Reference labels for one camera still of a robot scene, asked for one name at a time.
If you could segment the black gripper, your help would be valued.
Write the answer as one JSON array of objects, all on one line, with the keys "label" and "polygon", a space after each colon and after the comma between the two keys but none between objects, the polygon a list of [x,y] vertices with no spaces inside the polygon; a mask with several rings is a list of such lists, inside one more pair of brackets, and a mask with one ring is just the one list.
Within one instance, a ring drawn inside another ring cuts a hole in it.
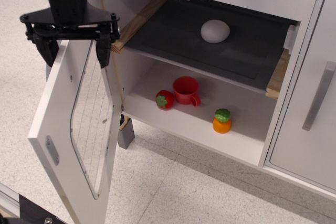
[{"label": "black gripper", "polygon": [[101,68],[109,64],[111,41],[120,38],[118,16],[87,4],[83,20],[61,24],[54,20],[51,8],[23,14],[19,20],[26,26],[27,39],[36,48],[45,63],[52,67],[59,46],[58,40],[96,40],[96,54]]}]

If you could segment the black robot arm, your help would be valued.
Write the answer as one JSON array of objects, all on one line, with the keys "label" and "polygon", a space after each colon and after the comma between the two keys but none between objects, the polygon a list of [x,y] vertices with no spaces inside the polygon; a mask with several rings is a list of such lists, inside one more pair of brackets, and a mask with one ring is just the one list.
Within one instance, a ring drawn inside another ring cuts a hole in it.
[{"label": "black robot arm", "polygon": [[109,64],[111,45],[120,38],[115,13],[98,9],[87,0],[48,0],[50,7],[23,14],[26,36],[48,66],[56,59],[59,40],[95,40],[101,68]]}]

